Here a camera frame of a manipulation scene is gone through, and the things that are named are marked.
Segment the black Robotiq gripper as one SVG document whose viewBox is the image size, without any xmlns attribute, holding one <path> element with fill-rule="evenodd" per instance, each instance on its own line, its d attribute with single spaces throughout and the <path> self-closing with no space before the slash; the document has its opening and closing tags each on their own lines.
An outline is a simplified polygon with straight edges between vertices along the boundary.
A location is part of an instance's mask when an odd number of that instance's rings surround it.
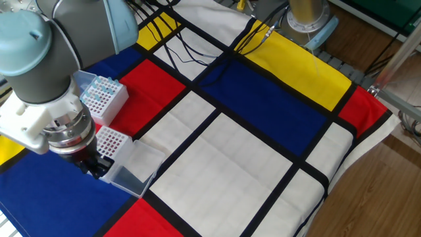
<svg viewBox="0 0 421 237">
<path fill-rule="evenodd" d="M 90 173 L 94 179 L 105 176 L 114 164 L 114 160 L 107 156 L 100 156 L 97 152 L 97 139 L 94 138 L 88 145 L 74 153 L 60 154 L 69 163 L 77 164 L 84 173 Z"/>
</svg>

